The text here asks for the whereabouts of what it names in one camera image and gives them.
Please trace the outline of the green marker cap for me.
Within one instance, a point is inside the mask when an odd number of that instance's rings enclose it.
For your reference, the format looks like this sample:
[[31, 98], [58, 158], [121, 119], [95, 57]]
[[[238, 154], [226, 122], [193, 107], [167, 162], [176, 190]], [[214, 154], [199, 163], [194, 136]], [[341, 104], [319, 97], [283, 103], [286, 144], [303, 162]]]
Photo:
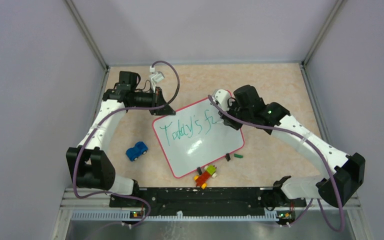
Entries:
[[239, 159], [242, 159], [244, 157], [243, 155], [237, 154], [237, 153], [234, 153], [233, 155], [235, 158], [239, 158]]

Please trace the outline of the pink-framed whiteboard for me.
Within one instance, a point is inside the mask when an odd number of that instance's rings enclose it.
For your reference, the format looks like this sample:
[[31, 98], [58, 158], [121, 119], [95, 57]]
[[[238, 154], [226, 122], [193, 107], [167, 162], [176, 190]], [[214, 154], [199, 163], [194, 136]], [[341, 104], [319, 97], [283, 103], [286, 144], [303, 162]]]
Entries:
[[155, 119], [152, 128], [176, 179], [245, 145], [242, 131], [224, 125], [207, 98]]

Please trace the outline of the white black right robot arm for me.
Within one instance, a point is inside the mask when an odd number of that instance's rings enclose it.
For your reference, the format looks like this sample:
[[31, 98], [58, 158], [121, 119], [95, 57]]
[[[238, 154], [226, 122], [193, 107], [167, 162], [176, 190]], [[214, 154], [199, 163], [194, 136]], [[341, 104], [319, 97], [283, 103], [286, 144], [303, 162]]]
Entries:
[[240, 130], [247, 125], [264, 130], [307, 159], [319, 175], [285, 176], [274, 183], [279, 188], [273, 200], [287, 206], [293, 199], [321, 199], [329, 205], [343, 207], [363, 184], [365, 158], [341, 151], [304, 127], [288, 109], [277, 102], [265, 103], [254, 86], [244, 85], [230, 94], [217, 89], [211, 96], [225, 126]]

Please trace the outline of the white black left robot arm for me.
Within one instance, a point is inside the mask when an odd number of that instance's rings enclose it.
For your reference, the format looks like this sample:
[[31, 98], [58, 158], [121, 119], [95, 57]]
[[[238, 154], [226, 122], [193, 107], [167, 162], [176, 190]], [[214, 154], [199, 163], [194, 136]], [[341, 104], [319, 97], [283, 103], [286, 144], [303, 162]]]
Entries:
[[120, 71], [118, 82], [103, 94], [98, 114], [86, 136], [78, 146], [66, 152], [66, 161], [74, 187], [99, 189], [105, 193], [121, 195], [129, 207], [140, 202], [140, 193], [134, 189], [133, 179], [119, 176], [109, 160], [109, 148], [115, 130], [129, 110], [148, 110], [153, 116], [175, 115], [156, 84], [164, 79], [161, 71], [152, 70], [151, 89], [140, 91], [138, 73]]

